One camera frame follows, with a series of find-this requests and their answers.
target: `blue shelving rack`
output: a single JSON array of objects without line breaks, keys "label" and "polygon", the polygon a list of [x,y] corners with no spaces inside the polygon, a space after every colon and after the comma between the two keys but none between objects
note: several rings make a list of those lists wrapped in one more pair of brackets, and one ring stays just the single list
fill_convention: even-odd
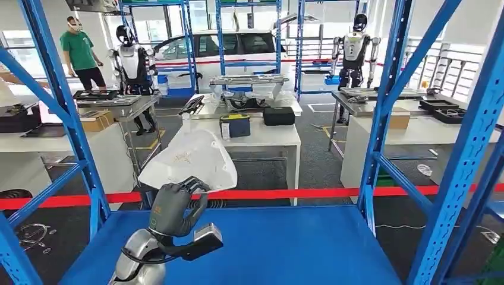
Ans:
[{"label": "blue shelving rack", "polygon": [[408,284],[430,284],[432,281],[504,104],[504,78],[502,78],[504,17],[501,14],[486,59],[481,67],[480,76],[474,87],[474,94],[478,94],[478,96],[474,96],[468,106],[436,200],[430,202],[383,155],[392,105],[460,2],[461,0],[445,0],[406,67],[399,73],[407,41],[413,0],[396,1],[385,66],[373,116],[373,127],[361,178],[361,191],[357,206],[367,219],[368,226],[372,231],[374,231],[372,196],[380,167],[384,168],[427,214],[428,222],[407,279]]},{"label": "blue shelving rack", "polygon": [[0,215],[0,259],[5,271],[16,284],[42,284],[27,255],[19,246],[19,240],[13,229],[33,213],[45,199],[57,193],[66,182],[79,173],[82,175],[84,186],[92,201],[90,239],[95,236],[101,225],[110,216],[111,211],[106,202],[103,185],[78,117],[72,92],[70,92],[65,78],[65,72],[43,13],[42,4],[40,0],[18,0],[18,3],[44,66],[52,95],[47,93],[2,47],[0,47],[0,61],[63,121],[75,155],[75,164],[70,170],[11,215],[9,219]]},{"label": "blue shelving rack", "polygon": [[[253,6],[275,6],[276,7],[276,35],[275,35],[275,61],[254,61],[254,62],[225,62],[224,61],[224,39],[222,35],[222,19],[221,9],[228,7],[253,7]],[[221,0],[215,1],[215,19],[217,25],[217,38],[219,41],[219,60],[220,60],[220,74],[226,75],[226,67],[275,67],[275,73],[280,73],[281,67],[281,52],[282,46],[280,44],[280,12],[282,11],[282,1],[267,1],[267,2],[222,2]]]},{"label": "blue shelving rack", "polygon": [[[46,93],[3,48],[0,48],[0,60],[62,119],[76,162],[67,173],[9,219],[0,215],[0,261],[16,284],[42,284],[34,266],[21,249],[13,228],[70,177],[81,173],[91,197],[90,243],[65,273],[60,284],[106,284],[114,271],[121,247],[132,232],[148,224],[149,212],[110,211],[41,2],[18,2],[29,24],[54,97]],[[473,96],[464,116],[453,149],[454,155],[449,159],[434,202],[419,193],[383,155],[383,146],[394,101],[460,2],[445,0],[403,72],[399,73],[412,0],[396,1],[357,205],[208,209],[197,226],[209,222],[217,224],[225,236],[226,246],[196,262],[169,263],[165,284],[197,284],[205,281],[208,281],[206,284],[219,284],[229,280],[245,285],[278,284],[280,280],[285,284],[308,284],[327,283],[334,278],[342,284],[400,284],[373,235],[373,191],[380,167],[427,214],[428,222],[407,284],[431,284],[504,105],[502,12],[474,87],[474,94],[478,96]],[[495,183],[496,173],[503,168],[503,144],[504,138],[501,136],[481,178],[475,201],[485,199]],[[469,227],[463,224],[461,230],[467,229]],[[181,242],[188,242],[189,239],[187,237]],[[265,252],[274,254],[264,258]]]},{"label": "blue shelving rack", "polygon": [[[124,7],[128,7],[131,14],[131,28],[134,31],[135,37],[138,38],[137,29],[135,26],[135,20],[133,17],[133,8],[135,7],[164,7],[164,6],[180,6],[181,17],[182,17],[182,32],[184,33],[185,39],[185,49],[187,50],[187,66],[176,66],[176,67],[163,67],[158,68],[159,72],[188,72],[191,81],[191,87],[188,88],[169,88],[168,94],[173,92],[176,94],[175,97],[187,97],[192,96],[194,93],[199,93],[198,80],[196,78],[197,68],[196,68],[196,57],[194,54],[194,38],[193,38],[193,28],[191,25],[191,12],[189,9],[189,0],[158,0],[149,2],[119,2],[119,8],[123,11]],[[122,15],[122,23],[126,26],[128,21],[124,14]]]},{"label": "blue shelving rack", "polygon": [[[318,3],[323,4],[324,2],[341,2],[341,1],[354,1],[354,0],[299,0],[298,1],[298,27],[297,27],[297,38],[296,38],[296,65],[295,65],[295,77],[294,77],[294,91],[296,92],[298,102],[301,100],[301,94],[320,94],[320,93],[330,93],[332,91],[302,91],[301,90],[301,77],[303,68],[303,25],[304,25],[304,10],[306,3]],[[355,14],[358,14],[360,0],[355,2]],[[363,7],[365,12],[367,9],[367,3]]]}]

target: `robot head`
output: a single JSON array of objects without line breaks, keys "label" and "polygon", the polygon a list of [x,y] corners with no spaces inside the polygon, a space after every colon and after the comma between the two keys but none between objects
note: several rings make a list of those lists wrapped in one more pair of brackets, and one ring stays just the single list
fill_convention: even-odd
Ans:
[{"label": "robot head", "polygon": [[354,18],[354,31],[364,31],[367,25],[367,17],[364,14],[358,14]]},{"label": "robot head", "polygon": [[135,35],[129,27],[120,25],[115,30],[115,36],[124,46],[132,46],[135,42]]}]

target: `blue shelf frame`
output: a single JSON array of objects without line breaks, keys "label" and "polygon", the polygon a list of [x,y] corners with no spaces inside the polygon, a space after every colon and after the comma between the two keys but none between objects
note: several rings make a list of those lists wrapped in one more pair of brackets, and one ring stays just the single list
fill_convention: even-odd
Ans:
[{"label": "blue shelf frame", "polygon": [[[137,29],[135,26],[135,19],[133,17],[133,8],[135,7],[164,7],[164,6],[180,6],[180,11],[182,15],[182,32],[184,33],[184,41],[185,41],[185,49],[188,51],[187,52],[187,66],[185,67],[178,67],[178,68],[164,68],[164,72],[180,72],[180,71],[187,71],[190,75],[190,80],[191,80],[191,89],[193,90],[194,93],[199,93],[200,92],[200,87],[198,84],[198,80],[196,78],[197,74],[197,67],[196,67],[196,55],[194,53],[194,37],[193,37],[193,28],[191,24],[191,12],[190,12],[190,6],[189,6],[189,0],[179,0],[179,1],[171,1],[171,2],[166,2],[166,1],[157,1],[157,2],[127,2],[124,3],[122,1],[119,1],[119,8],[121,11],[125,7],[128,7],[130,10],[131,14],[131,26],[133,29],[133,32],[135,34],[135,37],[138,39],[138,34],[137,34]],[[124,14],[121,16],[122,17],[122,23],[125,26],[128,25],[128,21]],[[184,90],[181,90],[181,93],[186,94],[187,89],[183,88]]]},{"label": "blue shelf frame", "polygon": [[6,219],[4,215],[0,215],[0,257],[6,272],[17,284],[42,284],[35,268],[19,246],[14,228],[33,213],[45,199],[55,194],[78,173],[82,175],[84,186],[91,197],[90,239],[95,236],[96,232],[110,216],[111,210],[106,202],[103,185],[78,117],[72,92],[68,86],[42,4],[40,0],[18,0],[18,3],[30,29],[40,60],[43,63],[53,96],[47,93],[2,47],[0,47],[0,61],[53,113],[58,115],[65,126],[76,162],[75,166],[11,215],[9,219]]},{"label": "blue shelf frame", "polygon": [[501,14],[487,57],[481,67],[467,113],[461,125],[453,154],[439,186],[434,202],[430,202],[383,155],[383,147],[394,102],[427,54],[461,0],[445,0],[418,44],[416,51],[400,73],[414,0],[396,1],[389,34],[385,66],[383,69],[373,127],[366,152],[357,207],[374,232],[373,192],[379,168],[384,168],[407,191],[426,213],[428,222],[423,232],[407,284],[430,284],[439,260],[460,214],[464,197],[483,158],[490,135],[500,115],[504,100],[504,17]]},{"label": "blue shelf frame", "polygon": [[[257,62],[225,62],[224,61],[224,39],[222,33],[222,19],[221,9],[229,7],[254,7],[254,6],[275,6],[276,7],[276,35],[275,35],[275,61],[257,61]],[[222,3],[221,0],[215,0],[215,20],[217,25],[217,38],[219,41],[219,61],[220,61],[220,74],[226,75],[226,67],[275,67],[277,74],[281,69],[281,27],[280,27],[280,13],[282,11],[282,0],[275,2],[226,2]]]},{"label": "blue shelf frame", "polygon": [[[294,92],[296,92],[298,102],[301,100],[302,94],[322,94],[331,93],[331,91],[302,91],[301,89],[301,77],[303,75],[303,31],[304,31],[304,12],[306,3],[324,3],[324,2],[342,2],[342,1],[355,1],[355,0],[299,0],[298,1],[298,26],[297,26],[297,38],[296,38],[296,59],[295,59],[295,77],[294,77]],[[360,0],[355,1],[355,14],[359,12]],[[363,13],[366,13],[367,5],[363,7]]]}]

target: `gray floor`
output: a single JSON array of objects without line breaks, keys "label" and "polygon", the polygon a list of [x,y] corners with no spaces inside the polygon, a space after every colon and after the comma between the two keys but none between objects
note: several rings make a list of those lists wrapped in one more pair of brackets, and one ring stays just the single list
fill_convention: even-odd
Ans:
[{"label": "gray floor", "polygon": [[[341,171],[341,159],[335,154],[327,151],[328,138],[324,131],[315,126],[329,126],[332,119],[332,112],[313,113],[307,104],[312,103],[333,103],[329,95],[305,95],[301,99],[303,108],[302,117],[296,121],[296,126],[301,138],[301,161],[300,161],[300,187],[301,188],[322,188],[322,187],[342,187],[339,180]],[[163,145],[166,146],[170,139],[177,133],[181,126],[181,120],[174,116],[176,109],[166,109],[169,107],[159,106],[157,109],[159,126],[164,130],[162,137]],[[345,128],[338,128],[337,140],[344,146]],[[138,147],[148,147],[155,140],[155,135],[146,134],[142,137],[135,137],[135,145]],[[388,148],[388,155],[398,155],[408,153],[411,149],[401,147]],[[416,152],[426,151],[419,148]],[[139,150],[141,157],[147,156],[147,151]],[[421,161],[403,161],[397,163],[398,167],[416,184],[431,185],[430,179],[422,175],[417,170],[419,163],[429,164]],[[284,189],[285,165],[282,162],[268,163],[237,163],[238,187],[237,189]],[[50,171],[52,178],[57,178],[63,169],[54,167]],[[61,195],[85,194],[80,177],[75,177],[70,184],[65,185],[59,192]],[[338,199],[305,199],[300,201],[302,205],[322,205],[322,204],[346,204],[349,198]],[[220,201],[215,202],[214,207],[219,207]],[[247,201],[249,205],[288,205],[288,201],[270,200]],[[226,201],[228,207],[239,207],[236,201]],[[137,204],[129,205],[125,208],[137,208]],[[377,197],[374,199],[374,209],[376,224],[387,224],[390,226],[400,226],[407,224],[410,226],[422,226],[426,222],[425,215],[416,207],[408,197]],[[49,254],[43,254],[40,248],[29,251],[30,259],[35,264],[39,274],[45,284],[56,284],[64,271],[75,260],[87,243],[87,227],[89,209],[87,207],[38,209],[26,223],[49,224],[58,230],[58,233],[45,239],[47,246],[52,247]],[[498,233],[504,233],[504,228],[497,224],[492,218],[486,217],[482,224]],[[471,274],[481,271],[486,258],[493,246],[483,235],[481,230],[476,230],[471,237],[468,249],[464,253],[462,261],[459,263],[457,273]],[[422,231],[418,229],[391,229],[380,226],[376,230],[377,239],[383,250],[390,258],[392,265],[401,279],[405,280],[409,272],[413,256],[415,254]],[[0,274],[0,284],[9,284],[5,275]]]}]

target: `man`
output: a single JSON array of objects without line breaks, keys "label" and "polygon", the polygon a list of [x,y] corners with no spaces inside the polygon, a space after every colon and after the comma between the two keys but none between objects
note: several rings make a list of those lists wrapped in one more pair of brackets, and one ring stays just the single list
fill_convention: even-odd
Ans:
[{"label": "man", "polygon": [[67,18],[68,31],[60,38],[61,47],[68,66],[68,74],[79,78],[85,90],[93,88],[91,80],[100,90],[106,90],[105,80],[98,67],[103,63],[93,51],[93,42],[82,31],[82,24],[73,16]]}]

